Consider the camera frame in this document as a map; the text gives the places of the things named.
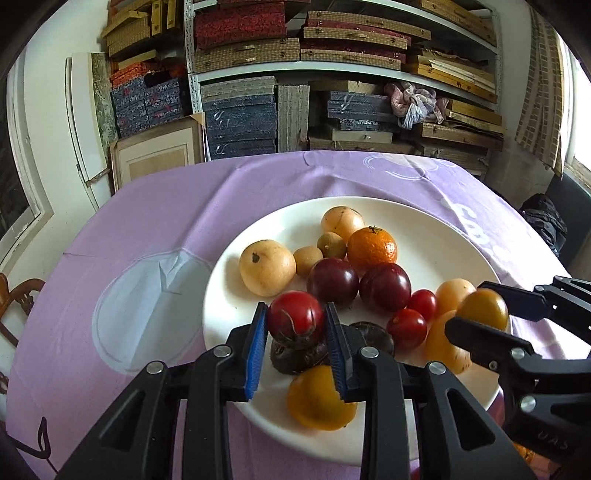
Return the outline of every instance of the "purple tablecloth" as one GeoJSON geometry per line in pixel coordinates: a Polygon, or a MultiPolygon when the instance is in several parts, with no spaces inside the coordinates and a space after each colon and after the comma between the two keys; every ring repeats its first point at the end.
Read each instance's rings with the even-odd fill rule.
{"type": "MultiPolygon", "coordinates": [[[[203,351],[200,310],[191,318],[157,325],[158,335],[152,331],[138,336],[137,325],[130,324],[141,321],[137,312],[143,312],[150,299],[141,295],[141,279],[130,289],[133,277],[126,277],[120,294],[118,287],[111,288],[125,275],[159,268],[162,291],[186,298],[183,286],[175,284],[184,278],[177,275],[179,265],[198,265],[192,270],[197,273],[187,278],[204,286],[220,254],[251,223],[286,205],[340,195],[394,200],[444,220],[469,238],[509,285],[533,288],[567,274],[516,211],[469,173],[443,160],[309,151],[158,173],[126,186],[91,218],[39,295],[12,366],[8,433],[36,448],[45,417],[50,462],[59,470],[130,382],[138,364],[152,354],[180,364],[203,351]],[[176,347],[179,338],[185,340],[182,348],[176,347]]],[[[203,289],[192,297],[190,301],[200,304],[203,289]]],[[[167,306],[174,309],[175,297],[170,298],[167,306]]],[[[515,331],[545,356],[584,358],[589,351],[548,322],[516,320],[515,331]]],[[[495,402],[492,413],[498,417],[501,410],[495,402]]],[[[229,409],[229,424],[236,480],[359,478],[358,468],[308,458],[276,443],[234,407],[229,409]]],[[[53,478],[49,462],[25,457],[41,480],[53,478]]]]}

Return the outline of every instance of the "white plate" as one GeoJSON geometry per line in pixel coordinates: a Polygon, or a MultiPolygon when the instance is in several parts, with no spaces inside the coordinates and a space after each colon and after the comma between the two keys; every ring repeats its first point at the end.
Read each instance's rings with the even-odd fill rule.
{"type": "MultiPolygon", "coordinates": [[[[398,263],[410,277],[413,291],[419,288],[434,291],[451,278],[465,278],[474,285],[485,280],[499,281],[487,260],[467,239],[419,210],[365,197],[308,200],[277,210],[253,223],[234,239],[219,258],[207,284],[203,306],[203,334],[208,349],[225,343],[234,327],[249,323],[257,302],[263,300],[270,303],[272,300],[257,297],[244,286],[238,270],[242,251],[251,243],[263,239],[276,240],[291,251],[315,245],[322,234],[322,216],[337,205],[357,210],[363,215],[366,225],[376,225],[392,234],[398,244],[398,263]]],[[[290,289],[305,290],[305,282],[296,277],[290,289]]],[[[339,310],[339,318],[343,323],[371,320],[382,325],[387,320],[368,313],[359,296],[351,309],[339,310]]],[[[270,346],[269,338],[254,399],[236,406],[257,427],[287,446],[320,459],[360,465],[365,405],[360,404],[355,419],[336,432],[301,427],[291,418],[285,405],[292,377],[280,374],[272,367],[270,346]]],[[[402,360],[424,365],[420,351],[402,360]]],[[[472,365],[459,378],[486,408],[499,391],[497,375],[477,365],[472,365]]],[[[411,404],[407,402],[410,456],[414,459],[418,457],[416,430],[409,406],[411,404]]]]}

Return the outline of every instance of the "curtain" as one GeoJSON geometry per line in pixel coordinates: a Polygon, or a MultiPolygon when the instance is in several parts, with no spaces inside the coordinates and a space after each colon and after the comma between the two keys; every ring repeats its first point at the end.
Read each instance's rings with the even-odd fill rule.
{"type": "Polygon", "coordinates": [[[530,13],[530,72],[515,141],[562,176],[560,127],[564,77],[560,47],[552,26],[531,7],[530,13]]]}

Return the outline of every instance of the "red patterned box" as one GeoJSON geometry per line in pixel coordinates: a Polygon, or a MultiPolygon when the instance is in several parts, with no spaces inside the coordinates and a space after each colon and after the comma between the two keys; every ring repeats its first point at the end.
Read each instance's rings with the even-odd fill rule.
{"type": "Polygon", "coordinates": [[[300,48],[310,48],[313,50],[340,50],[352,51],[356,53],[367,53],[369,55],[379,55],[389,59],[400,60],[401,63],[406,62],[406,55],[392,50],[391,48],[375,43],[366,43],[351,40],[334,40],[332,38],[307,38],[300,40],[300,48]]]}
{"type": "Polygon", "coordinates": [[[266,38],[285,38],[283,2],[220,8],[195,17],[195,42],[199,49],[266,38]]]}
{"type": "Polygon", "coordinates": [[[412,38],[402,33],[386,30],[385,28],[371,27],[369,25],[359,25],[354,23],[337,22],[335,20],[315,20],[309,18],[306,20],[305,27],[327,27],[327,28],[345,28],[347,30],[359,30],[363,32],[381,33],[382,35],[390,35],[391,37],[399,37],[406,39],[408,46],[411,46],[412,38]]]}

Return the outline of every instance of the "mandarin orange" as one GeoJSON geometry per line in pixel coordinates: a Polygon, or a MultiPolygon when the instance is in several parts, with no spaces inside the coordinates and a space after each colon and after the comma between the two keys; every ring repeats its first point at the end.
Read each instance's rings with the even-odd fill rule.
{"type": "Polygon", "coordinates": [[[380,263],[396,263],[398,247],[386,230],[367,226],[349,238],[347,259],[357,273],[363,275],[380,263]]]}

